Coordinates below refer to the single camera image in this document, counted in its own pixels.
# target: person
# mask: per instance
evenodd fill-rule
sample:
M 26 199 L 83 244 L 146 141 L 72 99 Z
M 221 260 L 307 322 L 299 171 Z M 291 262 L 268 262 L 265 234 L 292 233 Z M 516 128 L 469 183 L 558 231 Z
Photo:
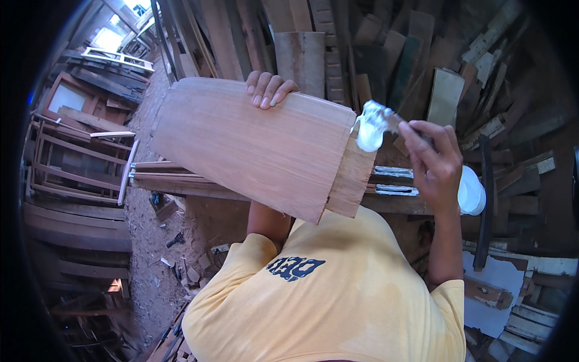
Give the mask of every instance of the person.
M 264 112 L 296 91 L 269 73 L 247 79 Z M 252 201 L 245 241 L 231 245 L 182 321 L 199 361 L 464 361 L 461 153 L 451 126 L 398 128 L 434 213 L 428 287 L 374 211 L 325 210 L 319 225 L 296 220 L 290 231 L 290 216 Z

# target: fingernail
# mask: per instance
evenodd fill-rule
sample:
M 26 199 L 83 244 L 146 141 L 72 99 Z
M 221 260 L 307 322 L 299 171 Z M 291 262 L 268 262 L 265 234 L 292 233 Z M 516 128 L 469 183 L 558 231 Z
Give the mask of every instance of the fingernail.
M 275 96 L 273 96 L 272 102 L 269 104 L 270 106 L 274 106 L 277 104 L 277 102 L 280 100 L 281 95 L 279 93 L 276 93 Z

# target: glue container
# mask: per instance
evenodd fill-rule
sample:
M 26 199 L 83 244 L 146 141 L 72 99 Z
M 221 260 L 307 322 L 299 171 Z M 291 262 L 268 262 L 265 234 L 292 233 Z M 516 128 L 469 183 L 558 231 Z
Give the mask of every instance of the glue container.
M 486 205 L 486 191 L 477 174 L 468 166 L 463 165 L 463 174 L 459 184 L 460 214 L 476 216 L 484 210 Z

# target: power outlet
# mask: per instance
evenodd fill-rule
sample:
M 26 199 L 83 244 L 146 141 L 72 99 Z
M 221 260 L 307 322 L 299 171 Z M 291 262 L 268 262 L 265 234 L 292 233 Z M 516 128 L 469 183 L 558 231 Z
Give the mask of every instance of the power outlet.
M 211 248 L 213 254 L 224 253 L 226 251 L 229 251 L 229 244 L 221 244 Z

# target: hand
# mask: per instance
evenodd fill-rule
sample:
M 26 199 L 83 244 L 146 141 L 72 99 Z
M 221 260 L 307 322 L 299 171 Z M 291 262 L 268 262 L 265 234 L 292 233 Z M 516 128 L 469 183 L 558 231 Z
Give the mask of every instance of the hand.
M 436 217 L 460 214 L 458 201 L 463 157 L 452 126 L 441 127 L 423 120 L 400 122 L 398 129 L 405 139 L 414 169 L 414 186 Z M 438 149 L 416 134 L 422 131 L 432 137 Z
M 247 94 L 251 103 L 261 109 L 269 109 L 283 101 L 289 92 L 299 92 L 294 81 L 285 81 L 279 75 L 252 71 L 247 77 Z

